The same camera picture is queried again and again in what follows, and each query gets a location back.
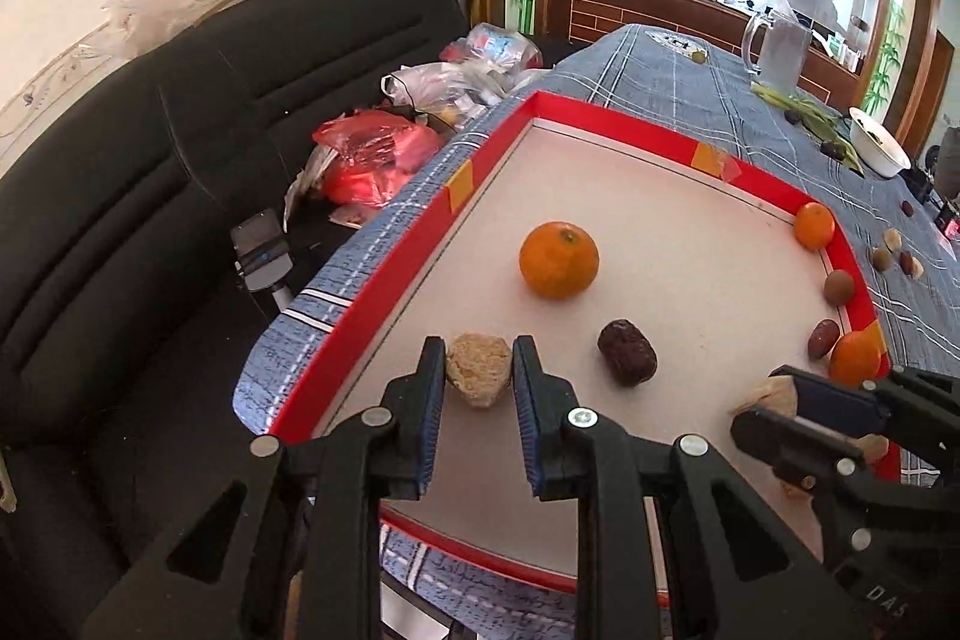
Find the beige square cake block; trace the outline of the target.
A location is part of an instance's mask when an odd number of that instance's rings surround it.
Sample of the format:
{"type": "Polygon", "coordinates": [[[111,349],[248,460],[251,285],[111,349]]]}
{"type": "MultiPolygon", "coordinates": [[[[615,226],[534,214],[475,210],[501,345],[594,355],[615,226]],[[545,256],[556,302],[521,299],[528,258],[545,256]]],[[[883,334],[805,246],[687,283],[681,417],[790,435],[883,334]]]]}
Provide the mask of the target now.
{"type": "MultiPolygon", "coordinates": [[[[773,413],[792,420],[799,420],[799,393],[794,385],[793,377],[789,375],[773,375],[755,385],[743,400],[729,409],[731,416],[747,411],[752,406],[770,409],[773,413]]],[[[889,454],[890,443],[882,435],[866,434],[864,437],[854,438],[849,435],[832,432],[832,435],[843,438],[844,442],[853,445],[862,453],[867,464],[874,464],[889,454]]]]}

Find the beige round cake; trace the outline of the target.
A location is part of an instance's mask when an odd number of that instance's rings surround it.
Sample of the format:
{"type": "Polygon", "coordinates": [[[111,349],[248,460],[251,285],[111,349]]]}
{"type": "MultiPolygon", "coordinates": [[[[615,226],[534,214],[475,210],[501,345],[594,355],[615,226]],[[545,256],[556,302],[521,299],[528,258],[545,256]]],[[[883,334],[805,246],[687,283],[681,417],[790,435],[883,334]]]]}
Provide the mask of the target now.
{"type": "Polygon", "coordinates": [[[511,381],[511,347],[499,336],[462,333],[448,346],[446,377],[475,409],[490,409],[511,381]]]}

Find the glossy red jujube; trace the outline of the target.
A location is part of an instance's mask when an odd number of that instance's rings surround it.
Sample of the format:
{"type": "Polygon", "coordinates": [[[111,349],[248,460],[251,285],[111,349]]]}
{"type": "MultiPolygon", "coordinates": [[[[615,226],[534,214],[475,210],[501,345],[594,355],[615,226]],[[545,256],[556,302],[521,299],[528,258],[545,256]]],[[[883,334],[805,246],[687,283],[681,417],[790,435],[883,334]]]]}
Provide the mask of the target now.
{"type": "Polygon", "coordinates": [[[807,338],[807,357],[811,360],[822,360],[827,357],[840,336],[841,328],[835,320],[819,321],[807,338]]]}

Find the brown round longan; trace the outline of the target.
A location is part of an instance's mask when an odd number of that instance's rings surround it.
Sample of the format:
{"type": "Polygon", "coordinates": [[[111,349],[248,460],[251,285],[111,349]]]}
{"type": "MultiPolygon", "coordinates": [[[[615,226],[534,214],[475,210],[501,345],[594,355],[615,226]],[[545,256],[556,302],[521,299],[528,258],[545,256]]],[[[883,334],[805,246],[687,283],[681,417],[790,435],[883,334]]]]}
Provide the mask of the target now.
{"type": "Polygon", "coordinates": [[[856,294],[856,281],[844,269],[833,269],[823,281],[823,299],[832,307],[846,307],[856,294]]]}

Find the wrinkled dark red date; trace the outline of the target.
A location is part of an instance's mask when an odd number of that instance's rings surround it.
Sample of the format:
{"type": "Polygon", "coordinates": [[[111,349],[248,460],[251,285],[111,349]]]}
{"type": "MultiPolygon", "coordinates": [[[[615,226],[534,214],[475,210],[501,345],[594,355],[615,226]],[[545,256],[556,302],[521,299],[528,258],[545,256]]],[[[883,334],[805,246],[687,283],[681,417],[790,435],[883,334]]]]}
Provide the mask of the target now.
{"type": "Polygon", "coordinates": [[[630,320],[609,321],[597,336],[597,349],[619,385],[638,386],[658,372],[654,347],[630,320]]]}

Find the large orange mandarin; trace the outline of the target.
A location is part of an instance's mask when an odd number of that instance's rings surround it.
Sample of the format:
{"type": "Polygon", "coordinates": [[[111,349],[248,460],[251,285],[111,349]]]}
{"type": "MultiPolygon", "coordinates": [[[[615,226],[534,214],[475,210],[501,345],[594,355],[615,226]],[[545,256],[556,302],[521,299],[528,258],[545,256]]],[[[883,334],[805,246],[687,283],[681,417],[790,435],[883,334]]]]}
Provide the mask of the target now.
{"type": "Polygon", "coordinates": [[[836,223],[832,211],[822,203],[805,203],[794,216],[794,239],[809,252],[818,253],[832,241],[836,223]]]}

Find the small orange kumquat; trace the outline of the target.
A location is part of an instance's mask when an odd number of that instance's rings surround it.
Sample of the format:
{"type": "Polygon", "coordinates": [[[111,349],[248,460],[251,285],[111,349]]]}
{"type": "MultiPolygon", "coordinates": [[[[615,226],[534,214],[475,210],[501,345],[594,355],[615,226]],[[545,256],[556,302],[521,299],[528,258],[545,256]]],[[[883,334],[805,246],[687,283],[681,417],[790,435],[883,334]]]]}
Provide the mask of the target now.
{"type": "Polygon", "coordinates": [[[581,227],[550,221],[527,234],[517,264],[535,296],[566,301],[583,294],[596,281],[601,253],[581,227]]]}

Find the red shallow box tray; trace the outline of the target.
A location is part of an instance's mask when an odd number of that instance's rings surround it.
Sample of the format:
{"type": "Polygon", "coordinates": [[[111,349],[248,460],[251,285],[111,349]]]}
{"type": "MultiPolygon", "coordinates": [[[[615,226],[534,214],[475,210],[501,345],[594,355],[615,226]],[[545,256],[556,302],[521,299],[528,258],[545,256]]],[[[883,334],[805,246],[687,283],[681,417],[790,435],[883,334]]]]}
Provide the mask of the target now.
{"type": "Polygon", "coordinates": [[[630,115],[539,92],[485,136],[402,230],[281,405],[288,443],[374,406],[415,369],[428,336],[530,335],[550,374],[630,434],[697,434],[747,479],[805,546],[820,528],[770,468],[732,442],[729,409],[771,370],[805,367],[807,338],[832,316],[823,281],[856,273],[843,234],[818,253],[794,239],[805,195],[717,146],[630,115]],[[550,221],[584,229],[596,281],[566,301],[535,296],[517,257],[550,221]],[[658,372],[622,386],[597,336],[627,319],[658,372]]]}

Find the red jujube between cakes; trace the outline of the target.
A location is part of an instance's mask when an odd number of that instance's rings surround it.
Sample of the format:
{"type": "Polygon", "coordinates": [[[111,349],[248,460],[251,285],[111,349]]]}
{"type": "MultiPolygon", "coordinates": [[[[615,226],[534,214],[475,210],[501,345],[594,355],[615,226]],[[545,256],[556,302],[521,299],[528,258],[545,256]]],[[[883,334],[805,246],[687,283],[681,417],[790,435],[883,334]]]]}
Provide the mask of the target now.
{"type": "Polygon", "coordinates": [[[901,271],[905,275],[911,276],[914,273],[914,260],[910,252],[901,252],[898,263],[900,263],[901,271]]]}

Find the blue plaid tablecloth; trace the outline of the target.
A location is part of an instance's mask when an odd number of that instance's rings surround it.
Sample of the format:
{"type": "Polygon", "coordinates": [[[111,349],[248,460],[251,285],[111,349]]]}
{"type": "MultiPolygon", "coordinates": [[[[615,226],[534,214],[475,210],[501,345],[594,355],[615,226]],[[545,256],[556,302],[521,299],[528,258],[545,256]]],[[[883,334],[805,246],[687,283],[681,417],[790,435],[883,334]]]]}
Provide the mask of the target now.
{"type": "MultiPolygon", "coordinates": [[[[811,135],[789,125],[781,110],[752,92],[736,57],[709,49],[704,64],[693,64],[663,46],[654,29],[630,25],[573,53],[535,84],[726,149],[827,205],[857,250],[871,247],[882,230],[900,230],[908,250],[926,268],[923,278],[912,281],[875,269],[866,273],[890,354],[898,364],[957,374],[957,248],[940,236],[926,209],[903,214],[900,205],[910,190],[901,179],[857,175],[820,154],[811,135]]],[[[309,276],[290,312],[257,339],[233,395],[235,415],[249,431],[262,434],[274,424],[332,326],[402,230],[520,102],[508,97],[455,135],[374,220],[309,276]]],[[[493,575],[391,528],[381,533],[381,560],[387,572],[482,637],[568,638],[573,633],[569,594],[493,575]]]]}

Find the red plastic bag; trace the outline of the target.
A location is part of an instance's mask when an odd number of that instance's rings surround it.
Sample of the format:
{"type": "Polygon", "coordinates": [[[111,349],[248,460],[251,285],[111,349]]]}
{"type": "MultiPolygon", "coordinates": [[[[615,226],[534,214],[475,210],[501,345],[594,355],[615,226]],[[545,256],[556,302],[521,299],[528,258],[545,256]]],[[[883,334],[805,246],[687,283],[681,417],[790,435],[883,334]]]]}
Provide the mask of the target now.
{"type": "Polygon", "coordinates": [[[373,209],[392,202],[444,146],[427,125],[381,109],[329,120],[314,131],[313,142],[335,152],[320,175],[322,197],[373,209]]]}

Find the white bowl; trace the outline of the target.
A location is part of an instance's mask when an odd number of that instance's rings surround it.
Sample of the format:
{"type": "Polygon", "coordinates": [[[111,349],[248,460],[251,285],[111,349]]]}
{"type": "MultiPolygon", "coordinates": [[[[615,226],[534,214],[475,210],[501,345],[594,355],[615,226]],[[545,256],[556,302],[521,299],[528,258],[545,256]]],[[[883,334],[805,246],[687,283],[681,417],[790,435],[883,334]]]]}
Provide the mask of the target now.
{"type": "Polygon", "coordinates": [[[903,170],[910,169],[910,158],[895,136],[869,113],[851,107],[850,122],[851,145],[875,174],[884,179],[893,179],[903,170]]]}

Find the green leafy vegetables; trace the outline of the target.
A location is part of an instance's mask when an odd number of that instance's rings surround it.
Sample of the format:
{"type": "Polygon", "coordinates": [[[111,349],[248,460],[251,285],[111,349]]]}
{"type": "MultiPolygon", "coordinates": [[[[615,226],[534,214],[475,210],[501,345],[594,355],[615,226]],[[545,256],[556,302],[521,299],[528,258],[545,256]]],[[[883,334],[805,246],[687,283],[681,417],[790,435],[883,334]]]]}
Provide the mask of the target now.
{"type": "Polygon", "coordinates": [[[812,99],[807,99],[805,96],[784,96],[776,89],[762,85],[758,81],[750,83],[750,91],[768,106],[781,110],[788,124],[802,125],[814,138],[817,138],[823,156],[833,159],[854,174],[864,175],[861,161],[853,145],[844,136],[839,135],[838,117],[822,109],[812,99]]]}

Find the black sofa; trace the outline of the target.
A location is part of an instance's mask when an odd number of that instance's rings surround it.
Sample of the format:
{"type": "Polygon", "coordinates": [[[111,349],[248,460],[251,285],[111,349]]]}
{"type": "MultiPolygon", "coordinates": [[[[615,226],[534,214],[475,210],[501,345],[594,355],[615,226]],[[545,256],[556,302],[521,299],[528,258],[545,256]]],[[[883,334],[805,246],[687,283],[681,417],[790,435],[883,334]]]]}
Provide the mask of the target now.
{"type": "Polygon", "coordinates": [[[71,638],[235,471],[268,325],[231,232],[314,130],[464,34],[457,0],[245,0],[112,73],[2,181],[2,632],[71,638]]]}

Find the glass beer mug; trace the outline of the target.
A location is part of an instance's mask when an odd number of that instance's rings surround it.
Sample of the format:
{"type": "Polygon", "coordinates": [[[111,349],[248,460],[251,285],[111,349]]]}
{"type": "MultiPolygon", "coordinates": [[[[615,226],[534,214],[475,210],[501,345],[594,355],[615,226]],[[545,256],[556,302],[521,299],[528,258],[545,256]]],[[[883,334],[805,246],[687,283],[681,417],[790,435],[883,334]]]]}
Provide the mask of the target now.
{"type": "Polygon", "coordinates": [[[811,41],[811,26],[792,13],[766,8],[745,26],[740,57],[759,85],[781,96],[794,96],[811,41]]]}

